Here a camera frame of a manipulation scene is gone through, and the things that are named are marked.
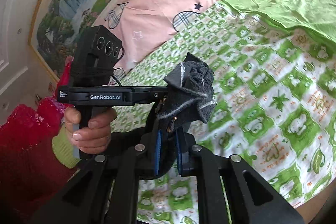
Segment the person's left hand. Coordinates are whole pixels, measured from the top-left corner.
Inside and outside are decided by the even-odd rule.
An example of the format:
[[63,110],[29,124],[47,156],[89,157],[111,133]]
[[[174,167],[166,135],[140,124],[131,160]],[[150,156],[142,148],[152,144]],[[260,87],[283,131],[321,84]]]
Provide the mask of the person's left hand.
[[81,114],[74,107],[68,107],[64,112],[66,136],[72,145],[86,154],[103,153],[111,141],[110,123],[116,118],[116,111],[108,108],[90,119],[86,127],[75,130],[74,125],[80,123]]

